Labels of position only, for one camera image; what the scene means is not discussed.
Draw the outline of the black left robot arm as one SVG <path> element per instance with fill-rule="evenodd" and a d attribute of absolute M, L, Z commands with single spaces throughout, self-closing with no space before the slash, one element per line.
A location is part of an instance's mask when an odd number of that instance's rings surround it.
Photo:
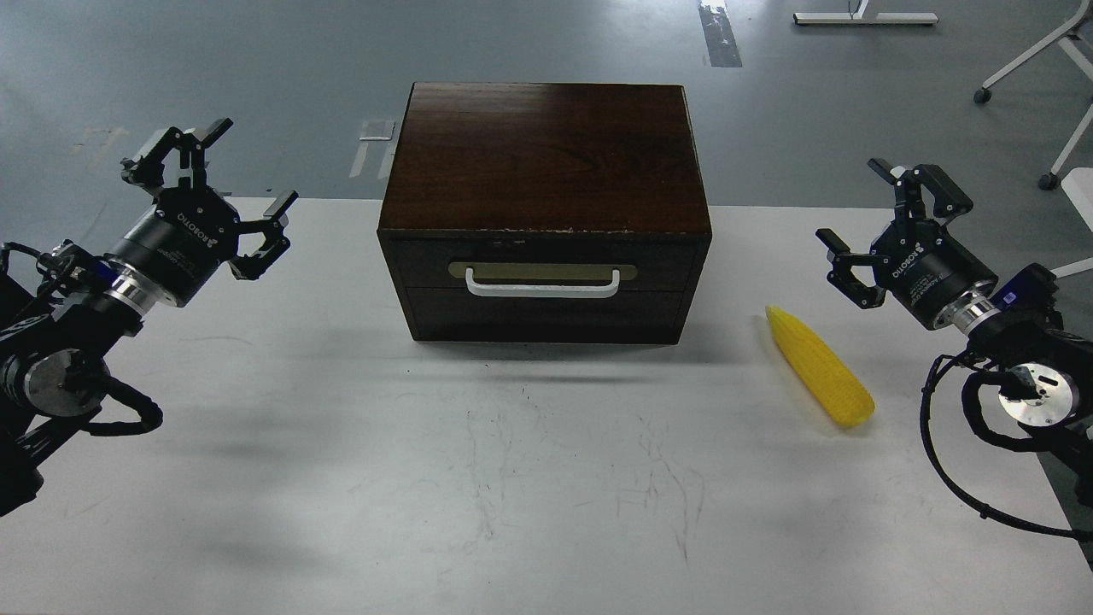
<path fill-rule="evenodd" d="M 91 255 L 71 241 L 50 250 L 3 243 L 3 268 L 11 255 L 27 255 L 40 276 L 36 289 L 25 289 L 3 272 L 3 515 L 38 497 L 40 465 L 79 431 L 117 437 L 160 428 L 156 402 L 115 378 L 105 360 L 140 332 L 151 308 L 183 308 L 223 265 L 256 280 L 286 252 L 295 191 L 261 218 L 243 220 L 207 182 L 207 149 L 231 125 L 168 127 L 122 161 L 125 182 L 152 203 L 110 252 Z"/>

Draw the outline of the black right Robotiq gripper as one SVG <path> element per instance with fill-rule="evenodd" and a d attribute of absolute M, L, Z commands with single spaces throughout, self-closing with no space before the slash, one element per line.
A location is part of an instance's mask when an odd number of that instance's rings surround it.
<path fill-rule="evenodd" d="M 926 330 L 940 330 L 949 326 L 944 310 L 950 304 L 973 289 L 986 293 L 998 284 L 994 271 L 943 227 L 971 213 L 973 200 L 939 165 L 908 169 L 870 157 L 868 167 L 893 188 L 894 220 L 871 244 L 874 255 L 853 253 L 834 230 L 816 229 L 816 238 L 828 249 L 827 281 L 862 310 L 881 307 L 889 291 Z M 922 191 L 932 196 L 932 215 L 941 225 L 925 220 Z M 901 235 L 897 227 L 907 227 L 907 234 Z M 854 267 L 874 267 L 878 285 L 865 285 Z"/>

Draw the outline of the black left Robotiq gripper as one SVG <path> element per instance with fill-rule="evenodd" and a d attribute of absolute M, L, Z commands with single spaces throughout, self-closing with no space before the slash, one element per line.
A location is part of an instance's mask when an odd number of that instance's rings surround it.
<path fill-rule="evenodd" d="M 157 284 L 161 299 L 172 307 L 186 307 L 223 262 L 230 261 L 235 279 L 254 281 L 287 252 L 286 214 L 298 199 L 297 191 L 278 196 L 262 218 L 239 222 L 238 211 L 208 188 L 205 151 L 233 125 L 231 118 L 219 118 L 204 129 L 168 127 L 149 137 L 134 159 L 121 161 L 125 184 L 158 197 L 106 260 Z M 165 190 L 172 152 L 178 155 L 178 187 Z M 238 237 L 250 234 L 262 235 L 261 246 L 251 255 L 236 255 Z"/>

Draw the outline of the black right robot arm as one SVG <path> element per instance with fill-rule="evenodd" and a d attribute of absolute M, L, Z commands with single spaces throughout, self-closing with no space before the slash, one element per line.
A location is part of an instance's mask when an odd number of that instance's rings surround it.
<path fill-rule="evenodd" d="M 1090 542 L 1089 530 L 1045 527 L 973 497 L 942 468 L 932 442 L 932 397 L 954 366 L 968 369 L 961 411 L 986 443 L 1016 453 L 1054 456 L 1076 475 L 1078 502 L 1090 505 L 1090 340 L 1063 330 L 1055 275 L 1033 262 L 1006 284 L 953 238 L 948 226 L 973 200 L 933 164 L 897 167 L 868 162 L 893 190 L 893 218 L 855 253 L 834 230 L 816 238 L 831 261 L 828 283 L 862 310 L 894 297 L 926 330 L 953 326 L 967 347 L 940 355 L 921 390 L 919 431 L 926 458 L 953 495 L 986 520 L 1042 535 Z"/>

